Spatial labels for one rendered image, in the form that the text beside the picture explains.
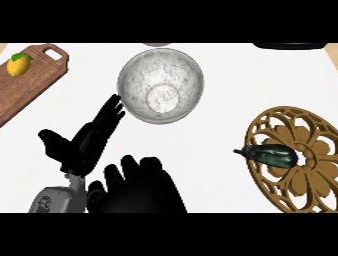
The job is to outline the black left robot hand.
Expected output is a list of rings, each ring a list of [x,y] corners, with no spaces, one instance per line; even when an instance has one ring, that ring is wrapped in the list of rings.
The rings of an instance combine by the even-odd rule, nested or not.
[[[120,97],[113,94],[70,140],[48,129],[38,132],[45,155],[61,163],[63,173],[79,177],[91,173],[123,115]]]

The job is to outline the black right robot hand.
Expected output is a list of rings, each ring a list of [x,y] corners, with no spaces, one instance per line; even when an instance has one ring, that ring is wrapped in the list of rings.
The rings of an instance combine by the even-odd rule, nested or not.
[[[169,213],[187,212],[172,178],[156,157],[135,161],[131,155],[104,167],[104,181],[88,186],[89,213]]]

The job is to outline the white marble bowl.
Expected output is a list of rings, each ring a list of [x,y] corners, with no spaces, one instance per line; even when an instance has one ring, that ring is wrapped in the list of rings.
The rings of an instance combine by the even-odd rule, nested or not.
[[[203,93],[203,73],[178,50],[156,48],[136,54],[117,76],[117,95],[131,115],[150,124],[169,124],[193,111]]]

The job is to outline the round brown openwork placemat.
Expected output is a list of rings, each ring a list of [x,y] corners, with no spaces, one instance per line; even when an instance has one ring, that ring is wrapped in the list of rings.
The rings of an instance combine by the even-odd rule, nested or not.
[[[308,110],[277,106],[246,130],[244,144],[283,144],[303,157],[290,169],[253,160],[246,166],[268,201],[284,213],[338,213],[338,129]]]

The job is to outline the brown wooden cutting board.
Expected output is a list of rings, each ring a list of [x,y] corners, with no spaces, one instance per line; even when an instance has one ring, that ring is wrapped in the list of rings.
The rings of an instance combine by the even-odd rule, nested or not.
[[[30,45],[23,52],[33,60],[21,76],[0,65],[0,128],[67,72],[69,55],[54,44]]]

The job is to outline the yellow lemon with leaf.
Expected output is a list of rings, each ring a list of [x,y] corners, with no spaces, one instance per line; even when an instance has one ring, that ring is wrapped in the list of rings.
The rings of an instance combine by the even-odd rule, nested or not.
[[[32,56],[26,53],[15,53],[7,62],[7,72],[12,77],[21,76],[30,67]]]

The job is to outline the dark green vegetable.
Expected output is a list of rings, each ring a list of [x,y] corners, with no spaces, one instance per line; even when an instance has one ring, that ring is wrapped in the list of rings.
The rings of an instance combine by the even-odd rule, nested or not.
[[[246,145],[240,150],[234,149],[232,152],[247,160],[277,168],[290,169],[297,163],[293,149],[281,144]]]

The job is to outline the black round object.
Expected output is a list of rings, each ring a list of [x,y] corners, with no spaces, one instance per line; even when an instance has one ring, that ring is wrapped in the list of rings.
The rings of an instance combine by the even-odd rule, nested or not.
[[[312,50],[323,49],[327,43],[253,43],[261,49],[272,50]]]

